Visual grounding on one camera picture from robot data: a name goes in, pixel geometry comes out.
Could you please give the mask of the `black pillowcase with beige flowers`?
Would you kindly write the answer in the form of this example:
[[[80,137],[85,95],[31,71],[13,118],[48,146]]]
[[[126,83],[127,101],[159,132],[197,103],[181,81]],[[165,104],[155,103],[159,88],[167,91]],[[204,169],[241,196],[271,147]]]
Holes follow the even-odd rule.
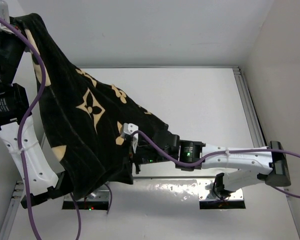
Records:
[[[36,14],[15,18],[39,53],[45,69],[33,59],[43,129],[50,147],[69,174],[76,200],[108,181],[132,184],[124,164],[123,124],[135,124],[148,137],[168,125],[135,103],[123,90],[106,84],[72,64]]]

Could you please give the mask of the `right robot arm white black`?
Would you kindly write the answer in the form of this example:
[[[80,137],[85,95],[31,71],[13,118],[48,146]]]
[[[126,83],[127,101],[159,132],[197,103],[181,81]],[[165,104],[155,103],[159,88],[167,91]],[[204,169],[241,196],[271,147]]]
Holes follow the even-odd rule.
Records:
[[[149,138],[140,130],[129,130],[132,139],[132,159],[137,167],[145,164],[173,162],[177,169],[195,171],[232,169],[218,173],[210,192],[224,200],[237,190],[264,183],[273,188],[291,185],[287,152],[279,141],[259,148],[227,148],[200,141],[181,140],[168,131]]]

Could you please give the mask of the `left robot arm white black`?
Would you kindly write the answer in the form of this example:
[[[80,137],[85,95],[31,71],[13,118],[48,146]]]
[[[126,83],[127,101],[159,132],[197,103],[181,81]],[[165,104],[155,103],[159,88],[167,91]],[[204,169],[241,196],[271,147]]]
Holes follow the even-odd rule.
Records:
[[[0,139],[7,147],[24,184],[23,208],[37,206],[49,199],[63,197],[72,191],[70,177],[55,173],[38,142],[32,117],[36,97],[29,103],[24,87],[14,77],[26,48],[39,57],[17,25],[0,17]]]

